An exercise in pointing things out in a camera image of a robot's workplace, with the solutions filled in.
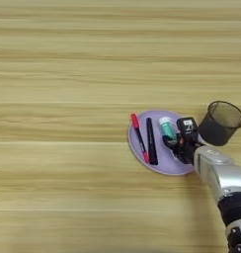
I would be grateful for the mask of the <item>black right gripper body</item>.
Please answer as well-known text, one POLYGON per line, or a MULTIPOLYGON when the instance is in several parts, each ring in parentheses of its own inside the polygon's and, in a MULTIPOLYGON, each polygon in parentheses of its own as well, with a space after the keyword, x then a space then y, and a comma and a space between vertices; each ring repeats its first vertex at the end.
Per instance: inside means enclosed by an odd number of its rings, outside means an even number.
POLYGON ((173 153, 182 163, 194 164, 195 152, 202 146, 197 136, 179 137, 173 144, 173 153))

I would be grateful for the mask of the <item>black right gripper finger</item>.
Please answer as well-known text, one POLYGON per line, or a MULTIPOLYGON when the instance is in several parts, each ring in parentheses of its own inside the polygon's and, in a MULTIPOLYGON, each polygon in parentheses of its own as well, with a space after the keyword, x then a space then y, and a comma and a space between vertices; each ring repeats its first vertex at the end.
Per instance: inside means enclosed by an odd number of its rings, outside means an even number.
POLYGON ((172 137, 168 135, 162 136, 164 144, 171 149, 173 152, 176 152, 178 149, 178 141, 176 139, 173 139, 172 137))

